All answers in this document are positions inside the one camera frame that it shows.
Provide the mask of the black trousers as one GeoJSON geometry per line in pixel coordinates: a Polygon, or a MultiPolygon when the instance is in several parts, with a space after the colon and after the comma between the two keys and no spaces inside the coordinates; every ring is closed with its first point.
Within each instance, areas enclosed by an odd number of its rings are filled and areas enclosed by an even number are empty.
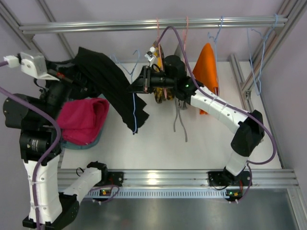
{"type": "MultiPolygon", "coordinates": [[[[127,92],[130,83],[124,72],[107,55],[79,47],[73,63],[92,81],[121,116],[122,121],[133,131],[132,93],[127,92]]],[[[146,102],[135,94],[138,129],[144,125],[149,114],[143,109],[146,102]]]]}

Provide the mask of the blue hanger with black trousers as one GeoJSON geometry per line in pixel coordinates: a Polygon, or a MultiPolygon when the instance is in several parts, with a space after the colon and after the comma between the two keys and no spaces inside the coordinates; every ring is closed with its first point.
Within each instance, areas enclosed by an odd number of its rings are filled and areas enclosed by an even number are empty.
{"type": "MultiPolygon", "coordinates": [[[[131,71],[127,70],[127,68],[117,59],[115,54],[111,54],[109,56],[116,64],[119,64],[126,71],[127,74],[129,74],[131,82],[133,82],[133,74],[140,60],[140,51],[138,49],[134,51],[133,55],[136,53],[138,54],[138,58],[131,71]]],[[[133,118],[134,118],[134,129],[132,131],[132,134],[135,135],[138,132],[135,93],[132,93],[132,101],[133,101],[133,118]]]]}

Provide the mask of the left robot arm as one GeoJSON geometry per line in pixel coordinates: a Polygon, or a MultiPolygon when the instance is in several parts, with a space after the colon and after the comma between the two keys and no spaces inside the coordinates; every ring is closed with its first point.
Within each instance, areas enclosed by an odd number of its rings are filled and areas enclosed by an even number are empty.
{"type": "Polygon", "coordinates": [[[31,197],[29,215],[23,220],[28,228],[65,228],[75,220],[86,195],[107,182],[106,165],[91,162],[74,183],[58,190],[61,130],[55,118],[72,89],[69,79],[76,78],[76,73],[65,74],[40,99],[1,90],[7,96],[3,104],[6,126],[21,131],[20,152],[31,197]]]}

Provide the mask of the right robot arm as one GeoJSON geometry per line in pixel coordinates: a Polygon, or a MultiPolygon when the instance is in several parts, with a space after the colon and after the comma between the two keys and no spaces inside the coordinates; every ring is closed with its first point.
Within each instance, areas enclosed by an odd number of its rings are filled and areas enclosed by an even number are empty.
{"type": "Polygon", "coordinates": [[[164,70],[160,70],[156,64],[143,66],[139,76],[128,87],[128,92],[149,94],[153,93],[154,88],[163,87],[172,89],[177,99],[206,111],[232,131],[234,137],[230,160],[218,181],[211,184],[235,184],[253,150],[264,137],[262,114],[257,110],[251,113],[238,111],[201,82],[188,76],[184,62],[175,55],[164,59],[164,70]]]}

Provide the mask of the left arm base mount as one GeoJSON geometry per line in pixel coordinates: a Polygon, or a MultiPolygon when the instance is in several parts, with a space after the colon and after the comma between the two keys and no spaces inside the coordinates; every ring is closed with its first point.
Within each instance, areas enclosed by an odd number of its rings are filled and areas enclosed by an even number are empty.
{"type": "Polygon", "coordinates": [[[99,203],[109,202],[118,195],[119,189],[122,187],[124,172],[108,172],[105,179],[106,181],[100,181],[95,185],[95,187],[100,187],[99,198],[94,198],[99,203]]]}

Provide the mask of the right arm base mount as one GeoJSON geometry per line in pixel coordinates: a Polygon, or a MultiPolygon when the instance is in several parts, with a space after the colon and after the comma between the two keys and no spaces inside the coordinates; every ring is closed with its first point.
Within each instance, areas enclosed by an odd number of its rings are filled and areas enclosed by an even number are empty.
{"type": "Polygon", "coordinates": [[[252,186],[251,169],[234,176],[226,169],[208,172],[209,186],[217,191],[225,191],[228,203],[238,204],[252,186]]]}

